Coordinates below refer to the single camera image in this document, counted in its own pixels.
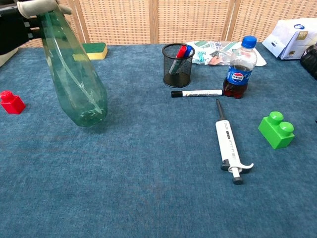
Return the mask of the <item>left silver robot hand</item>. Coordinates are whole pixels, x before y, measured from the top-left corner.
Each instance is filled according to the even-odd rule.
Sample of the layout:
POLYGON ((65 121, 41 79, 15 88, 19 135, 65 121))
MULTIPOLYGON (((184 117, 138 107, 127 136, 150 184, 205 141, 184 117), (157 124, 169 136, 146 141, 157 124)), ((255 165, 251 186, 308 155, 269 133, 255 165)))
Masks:
POLYGON ((56 8, 63 14, 72 14, 72 8, 62 5, 58 0, 2 0, 0 54, 5 55, 33 39, 40 39, 41 24, 37 17, 56 8))

